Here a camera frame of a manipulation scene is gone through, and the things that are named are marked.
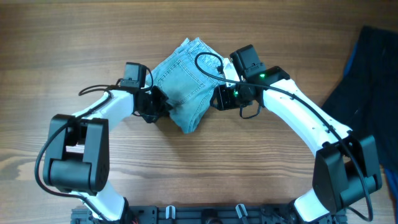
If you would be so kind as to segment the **light blue denim shorts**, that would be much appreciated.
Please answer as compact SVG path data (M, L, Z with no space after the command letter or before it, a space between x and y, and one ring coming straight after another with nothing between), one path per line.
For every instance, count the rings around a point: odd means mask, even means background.
M206 45L200 38L185 39L174 52L152 71L148 85L154 82L169 98L172 105L170 118L185 134L197 128L201 118L210 107L214 89L224 82L208 77L202 70L220 77L217 67L221 55Z

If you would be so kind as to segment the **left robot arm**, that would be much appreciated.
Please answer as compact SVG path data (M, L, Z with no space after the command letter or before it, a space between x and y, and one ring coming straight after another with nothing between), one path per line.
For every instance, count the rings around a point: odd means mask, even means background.
M57 114L50 121L49 136L36 158L38 186L58 197L77 198L91 212L95 223L138 223L127 199L109 183L109 133L131 115L156 122L171 106L154 84L151 70L128 62L124 76L113 85L92 85L80 96L101 91L103 96L72 115Z

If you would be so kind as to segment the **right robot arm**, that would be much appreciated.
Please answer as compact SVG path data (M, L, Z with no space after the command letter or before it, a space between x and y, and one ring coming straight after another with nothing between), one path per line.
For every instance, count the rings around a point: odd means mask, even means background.
M335 222L337 214L352 210L365 199L373 220L370 194L382 187L376 143L372 135L341 124L307 98L282 68L266 68L253 45L228 58L216 57L223 84L216 87L212 107L240 109L257 101L286 122L311 150L314 158L312 188L292 201L284 221L290 223Z

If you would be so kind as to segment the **black garment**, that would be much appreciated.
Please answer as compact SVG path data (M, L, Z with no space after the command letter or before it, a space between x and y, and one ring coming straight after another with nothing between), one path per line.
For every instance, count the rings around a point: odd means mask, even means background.
M361 29L343 79L322 109L373 135L380 164L397 171L397 33Z

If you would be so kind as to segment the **blue garment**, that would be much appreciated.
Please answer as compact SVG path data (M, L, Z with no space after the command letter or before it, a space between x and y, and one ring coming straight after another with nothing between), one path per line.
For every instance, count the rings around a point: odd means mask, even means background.
M397 215L397 44L355 43L343 75L359 103L349 120L374 135Z

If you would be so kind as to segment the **left white rail clip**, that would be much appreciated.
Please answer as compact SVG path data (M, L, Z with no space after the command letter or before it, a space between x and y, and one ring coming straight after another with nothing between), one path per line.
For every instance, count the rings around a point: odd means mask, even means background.
M176 217L176 208L173 205L169 205L165 209L165 219L174 220Z

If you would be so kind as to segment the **white rail clip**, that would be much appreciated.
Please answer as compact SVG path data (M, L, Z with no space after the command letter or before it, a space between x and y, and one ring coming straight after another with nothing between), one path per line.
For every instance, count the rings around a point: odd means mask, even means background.
M248 222L248 213L244 204L237 204L235 207L236 213L238 214L238 218L241 220L242 224L249 224Z
M165 219L174 220L176 217L176 208L173 205L169 205L165 209Z

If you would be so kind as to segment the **right white rail clip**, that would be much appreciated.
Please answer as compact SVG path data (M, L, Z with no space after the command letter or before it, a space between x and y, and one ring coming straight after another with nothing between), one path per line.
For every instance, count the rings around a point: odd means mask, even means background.
M248 222L248 213L244 204L237 204L235 207L236 213L238 214L238 218L241 220L242 224L249 224Z

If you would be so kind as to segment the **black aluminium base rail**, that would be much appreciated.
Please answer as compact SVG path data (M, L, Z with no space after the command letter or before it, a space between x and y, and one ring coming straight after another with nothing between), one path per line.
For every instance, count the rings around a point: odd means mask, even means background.
M226 207L175 207L174 220L165 219L166 207L131 206L134 215L133 223L148 224L240 224L235 206ZM264 204L261 206L245 206L248 222L256 224L303 223L291 204Z

